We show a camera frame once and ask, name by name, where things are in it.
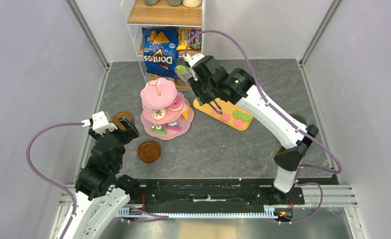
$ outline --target jar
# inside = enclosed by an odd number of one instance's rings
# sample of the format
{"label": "jar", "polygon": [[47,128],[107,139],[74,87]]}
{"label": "jar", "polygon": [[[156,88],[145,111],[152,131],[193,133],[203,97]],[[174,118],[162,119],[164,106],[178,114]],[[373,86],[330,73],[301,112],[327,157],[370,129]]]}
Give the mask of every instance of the jar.
{"label": "jar", "polygon": [[198,7],[201,4],[201,0],[182,0],[184,6],[194,8]]}
{"label": "jar", "polygon": [[169,5],[171,6],[179,6],[182,3],[182,0],[168,0]]}
{"label": "jar", "polygon": [[147,5],[155,5],[159,0],[144,0]]}

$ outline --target white panel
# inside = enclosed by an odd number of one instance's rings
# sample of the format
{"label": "white panel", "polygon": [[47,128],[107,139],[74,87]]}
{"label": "white panel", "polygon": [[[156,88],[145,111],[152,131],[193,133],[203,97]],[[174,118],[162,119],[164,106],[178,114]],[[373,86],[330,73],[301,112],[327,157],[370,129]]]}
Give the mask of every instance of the white panel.
{"label": "white panel", "polygon": [[391,1],[343,1],[306,70],[369,238],[391,238]]}
{"label": "white panel", "polygon": [[[110,62],[136,61],[121,2],[122,0],[77,0]],[[235,37],[250,58],[299,59],[331,2],[332,0],[207,0],[205,27],[221,30]],[[211,34],[207,36],[206,54],[217,59],[242,59],[241,53],[231,42]]]}
{"label": "white panel", "polygon": [[[42,128],[92,115],[103,68],[63,0],[0,0],[0,238],[48,238],[61,190],[28,167]],[[53,129],[31,149],[37,169],[72,183],[86,131]]]}
{"label": "white panel", "polygon": [[[331,0],[210,0],[206,29],[234,37],[253,59],[300,59],[324,18]],[[207,35],[205,54],[242,59],[232,42]]]}
{"label": "white panel", "polygon": [[133,43],[127,20],[121,9],[122,0],[76,0],[76,2],[108,62],[137,61],[137,56],[132,49]]}

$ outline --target purple snack bag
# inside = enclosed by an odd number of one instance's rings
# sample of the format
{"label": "purple snack bag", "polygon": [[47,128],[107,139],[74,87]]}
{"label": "purple snack bag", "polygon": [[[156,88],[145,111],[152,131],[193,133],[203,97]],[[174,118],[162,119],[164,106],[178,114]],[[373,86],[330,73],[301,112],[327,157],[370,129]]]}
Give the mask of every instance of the purple snack bag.
{"label": "purple snack bag", "polygon": [[[201,30],[192,29],[190,38],[193,37],[199,31],[201,31]],[[191,42],[190,47],[194,51],[201,51],[201,35],[198,35],[197,37],[195,37],[194,41]]]}

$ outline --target brown round lid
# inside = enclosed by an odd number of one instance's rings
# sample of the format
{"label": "brown round lid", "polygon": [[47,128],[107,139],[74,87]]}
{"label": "brown round lid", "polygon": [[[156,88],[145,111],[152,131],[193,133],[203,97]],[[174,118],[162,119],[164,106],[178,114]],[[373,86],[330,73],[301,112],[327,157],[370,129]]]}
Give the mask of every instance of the brown round lid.
{"label": "brown round lid", "polygon": [[125,131],[126,128],[119,122],[119,120],[124,117],[126,118],[128,121],[133,121],[134,120],[134,116],[128,112],[128,111],[121,111],[121,112],[118,112],[112,119],[112,123],[114,125],[116,125],[116,127],[118,127],[120,130],[122,131]]}
{"label": "brown round lid", "polygon": [[144,163],[153,163],[161,154],[160,145],[152,140],[143,142],[137,150],[138,158]]}

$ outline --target gray stone surface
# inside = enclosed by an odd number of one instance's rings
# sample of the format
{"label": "gray stone surface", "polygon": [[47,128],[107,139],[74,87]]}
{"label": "gray stone surface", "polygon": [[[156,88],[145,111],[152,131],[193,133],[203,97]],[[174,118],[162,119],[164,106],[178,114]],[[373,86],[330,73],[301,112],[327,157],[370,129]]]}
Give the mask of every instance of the gray stone surface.
{"label": "gray stone surface", "polygon": [[[307,91],[294,59],[252,60],[265,92],[290,114],[300,114],[307,124],[315,123]],[[228,72],[234,68],[248,71],[243,60],[220,60]],[[146,134],[140,122],[140,91],[144,87],[138,62],[116,62],[107,80],[101,110],[111,116],[130,111],[135,116],[140,137],[126,145],[121,174],[134,178],[255,178],[275,177],[273,156],[278,140],[257,120],[246,131],[235,130],[218,120],[194,110],[190,130],[175,139],[162,141]],[[195,96],[183,92],[191,103]],[[137,157],[138,146],[155,140],[162,148],[161,158],[145,164]],[[313,145],[303,163],[328,167],[325,152]],[[301,177],[324,177],[328,173],[304,169]]]}

